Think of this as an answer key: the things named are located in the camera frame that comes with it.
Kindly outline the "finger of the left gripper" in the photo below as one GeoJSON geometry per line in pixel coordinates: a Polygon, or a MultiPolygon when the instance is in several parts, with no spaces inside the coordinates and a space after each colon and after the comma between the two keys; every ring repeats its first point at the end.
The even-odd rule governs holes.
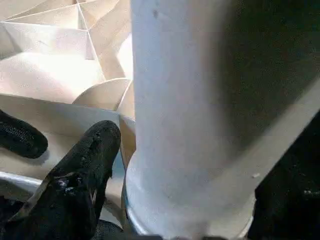
{"type": "Polygon", "coordinates": [[[48,140],[29,123],[1,111],[0,146],[21,157],[37,159],[47,150],[48,140]]]}

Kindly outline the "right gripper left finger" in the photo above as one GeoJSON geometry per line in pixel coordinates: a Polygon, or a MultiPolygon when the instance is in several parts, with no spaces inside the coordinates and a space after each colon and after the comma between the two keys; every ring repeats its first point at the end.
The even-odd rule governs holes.
{"type": "Polygon", "coordinates": [[[120,143],[121,132],[113,121],[90,127],[7,221],[7,239],[90,240],[120,143]]]}

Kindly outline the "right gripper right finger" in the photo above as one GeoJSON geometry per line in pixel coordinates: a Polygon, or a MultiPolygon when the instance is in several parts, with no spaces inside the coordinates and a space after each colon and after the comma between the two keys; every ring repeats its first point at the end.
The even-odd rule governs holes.
{"type": "Polygon", "coordinates": [[[250,240],[320,238],[320,121],[313,119],[255,190],[250,240]]]}

